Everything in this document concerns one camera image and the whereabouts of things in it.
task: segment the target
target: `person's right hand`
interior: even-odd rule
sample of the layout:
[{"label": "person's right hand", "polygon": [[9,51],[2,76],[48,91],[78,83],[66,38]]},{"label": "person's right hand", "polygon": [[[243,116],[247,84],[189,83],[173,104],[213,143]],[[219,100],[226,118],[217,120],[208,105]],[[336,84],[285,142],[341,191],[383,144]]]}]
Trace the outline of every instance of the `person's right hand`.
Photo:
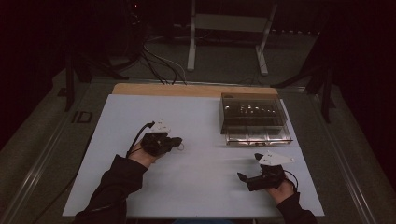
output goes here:
[{"label": "person's right hand", "polygon": [[279,188],[267,189],[267,192],[273,197],[276,205],[278,205],[294,194],[294,186],[288,180],[284,180]]}]

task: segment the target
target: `dark background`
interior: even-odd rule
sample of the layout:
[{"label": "dark background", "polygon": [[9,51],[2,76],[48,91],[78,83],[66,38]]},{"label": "dark background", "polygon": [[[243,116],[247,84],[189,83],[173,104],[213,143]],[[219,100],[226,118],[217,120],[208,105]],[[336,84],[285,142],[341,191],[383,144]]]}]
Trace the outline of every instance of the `dark background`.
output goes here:
[{"label": "dark background", "polygon": [[[251,4],[262,4],[259,0],[244,1],[245,7],[235,10],[237,1],[225,2],[223,12],[252,16],[260,11]],[[213,12],[219,10],[219,3],[203,1],[197,7]],[[123,25],[120,6],[120,2],[109,0],[1,0],[0,148],[52,88],[51,79],[64,69],[68,40],[82,44],[95,40],[94,47],[106,43],[113,29]],[[174,23],[190,22],[190,7],[190,1],[185,0],[150,0],[139,13],[159,34],[172,37]],[[395,12],[395,3],[384,0],[280,1],[273,23],[278,34],[320,32],[304,69],[332,62],[333,83],[340,87],[394,188]]]}]

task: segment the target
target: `person's left hand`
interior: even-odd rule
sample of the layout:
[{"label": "person's left hand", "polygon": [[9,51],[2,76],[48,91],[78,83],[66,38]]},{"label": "person's left hand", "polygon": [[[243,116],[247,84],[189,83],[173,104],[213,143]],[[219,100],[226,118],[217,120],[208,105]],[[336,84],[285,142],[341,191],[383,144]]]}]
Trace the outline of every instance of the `person's left hand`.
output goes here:
[{"label": "person's left hand", "polygon": [[154,163],[156,160],[158,160],[163,155],[161,155],[160,157],[151,156],[142,148],[140,143],[141,142],[134,145],[134,148],[132,149],[132,153],[131,153],[131,155],[129,155],[128,159],[137,161],[140,164],[149,168],[152,163]]}]

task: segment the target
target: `gray carpet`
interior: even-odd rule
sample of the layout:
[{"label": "gray carpet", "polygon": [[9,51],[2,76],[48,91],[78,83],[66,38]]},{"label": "gray carpet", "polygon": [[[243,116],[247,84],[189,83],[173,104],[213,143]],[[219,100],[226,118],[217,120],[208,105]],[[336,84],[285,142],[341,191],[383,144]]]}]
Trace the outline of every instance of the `gray carpet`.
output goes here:
[{"label": "gray carpet", "polygon": [[[314,37],[306,35],[270,35],[264,53],[269,67],[268,77],[260,75],[254,44],[232,47],[201,43],[197,48],[195,71],[186,72],[186,79],[189,84],[275,84],[298,73],[314,41]],[[185,39],[172,44],[150,41],[147,47],[151,52],[186,68],[188,43]],[[130,77],[130,82],[155,81],[143,63],[138,62],[121,74]],[[172,80],[173,74],[168,68],[156,65],[156,69]],[[96,75],[90,84],[77,83],[77,101],[69,113],[64,112],[65,99],[57,96],[59,89],[64,87],[64,71],[55,77],[53,90],[0,152],[2,223],[33,223],[38,217],[37,223],[71,221],[62,217],[71,185],[67,190],[64,188],[78,171],[106,97],[118,82],[101,74]],[[335,108],[330,113],[332,123],[327,124],[319,114],[320,97],[307,95],[296,88],[305,83],[306,80],[302,80],[290,88],[279,90],[279,93],[290,112],[290,120],[326,215],[320,217],[318,222],[394,223],[395,193],[340,91],[336,87],[332,89]],[[73,121],[76,111],[92,112],[92,121]],[[36,164],[43,151],[48,156],[48,162]],[[21,195],[18,190],[21,187],[26,189],[23,180],[30,176],[32,168],[42,173],[38,175],[39,179],[31,181],[31,191]],[[60,193],[61,197],[40,215]],[[283,221],[271,218],[260,219],[259,223]]]}]

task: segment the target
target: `black hand-mounted device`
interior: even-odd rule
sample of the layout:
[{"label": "black hand-mounted device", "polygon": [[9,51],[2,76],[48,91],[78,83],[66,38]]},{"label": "black hand-mounted device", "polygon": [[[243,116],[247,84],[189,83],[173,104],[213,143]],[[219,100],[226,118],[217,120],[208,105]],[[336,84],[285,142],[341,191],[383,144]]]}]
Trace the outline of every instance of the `black hand-mounted device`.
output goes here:
[{"label": "black hand-mounted device", "polygon": [[[256,160],[262,158],[262,154],[254,154]],[[247,183],[249,191],[260,190],[260,189],[277,189],[280,184],[287,179],[282,165],[269,166],[260,165],[262,168],[262,174],[259,176],[248,178],[246,175],[238,173],[238,177],[241,181]]]},{"label": "black hand-mounted device", "polygon": [[[151,123],[147,123],[145,126],[143,126],[142,129],[140,129],[130,149],[126,153],[126,158],[128,158],[131,153],[134,153],[134,145],[136,144],[136,140],[139,138],[143,130],[145,130],[146,128],[153,128],[154,124],[155,122],[152,121]],[[172,147],[180,146],[182,139],[179,137],[168,137],[168,133],[166,131],[169,131],[169,129],[167,127],[161,126],[157,127],[155,130],[155,133],[146,133],[143,136],[142,142],[140,144],[141,148],[138,148],[136,150],[143,149],[151,156],[157,157],[171,151]]]}]

